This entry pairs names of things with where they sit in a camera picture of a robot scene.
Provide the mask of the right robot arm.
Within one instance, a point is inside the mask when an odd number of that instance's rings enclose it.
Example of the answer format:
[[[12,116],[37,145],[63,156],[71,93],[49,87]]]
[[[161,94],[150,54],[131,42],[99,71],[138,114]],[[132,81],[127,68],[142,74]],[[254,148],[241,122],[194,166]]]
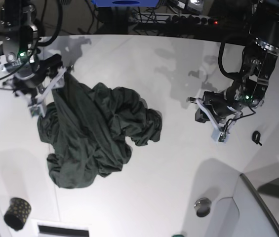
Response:
[[[58,37],[63,7],[56,1],[58,18],[54,34],[45,42],[42,22],[37,19],[37,9],[29,0],[6,0],[1,7],[0,20],[3,24],[3,39],[0,45],[0,69],[11,76],[13,92],[22,92],[35,97],[44,93],[43,81],[55,78],[62,67],[61,55],[55,54],[40,59],[40,48],[51,45]]]

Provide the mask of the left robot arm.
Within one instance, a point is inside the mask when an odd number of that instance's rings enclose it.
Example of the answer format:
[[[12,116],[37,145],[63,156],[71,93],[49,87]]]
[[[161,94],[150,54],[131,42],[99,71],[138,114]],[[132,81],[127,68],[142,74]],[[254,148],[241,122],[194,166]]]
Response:
[[[271,40],[270,26],[279,23],[279,11],[271,1],[257,6],[251,24],[252,42],[242,52],[239,72],[228,73],[222,57],[226,41],[222,40],[218,66],[233,81],[222,92],[206,91],[201,98],[188,98],[197,104],[197,122],[210,122],[213,136],[225,142],[231,127],[244,117],[242,110],[254,110],[265,96],[268,80],[277,61],[276,44]],[[89,88],[64,72],[64,86],[52,92],[54,101],[39,116],[40,139],[51,145],[64,145],[80,139],[91,139],[101,145],[119,145],[129,137],[137,146],[160,139],[162,118],[157,111],[145,107],[132,89],[110,89],[99,83]]]

